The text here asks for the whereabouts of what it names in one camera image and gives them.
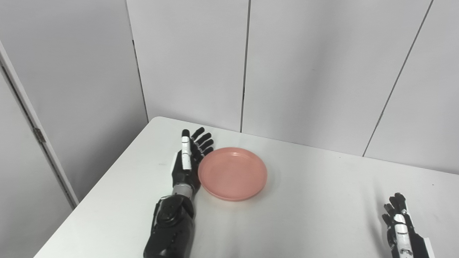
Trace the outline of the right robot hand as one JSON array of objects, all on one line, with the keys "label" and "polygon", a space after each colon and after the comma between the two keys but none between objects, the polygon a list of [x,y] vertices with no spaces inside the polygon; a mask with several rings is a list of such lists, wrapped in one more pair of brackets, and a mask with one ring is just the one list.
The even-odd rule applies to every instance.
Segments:
[{"label": "right robot hand", "polygon": [[419,235],[408,211],[406,198],[397,192],[384,204],[382,219],[387,226],[387,242],[393,258],[434,258],[429,238]]}]

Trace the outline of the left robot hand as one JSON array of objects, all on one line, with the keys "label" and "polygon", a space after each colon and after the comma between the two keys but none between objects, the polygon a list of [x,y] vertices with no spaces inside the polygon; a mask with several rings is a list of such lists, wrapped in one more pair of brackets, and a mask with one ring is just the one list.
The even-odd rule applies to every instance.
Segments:
[{"label": "left robot hand", "polygon": [[187,185],[197,192],[201,186],[198,168],[202,160],[213,152],[214,140],[204,127],[198,128],[193,134],[184,129],[181,140],[181,150],[176,154],[171,173],[172,186]]}]

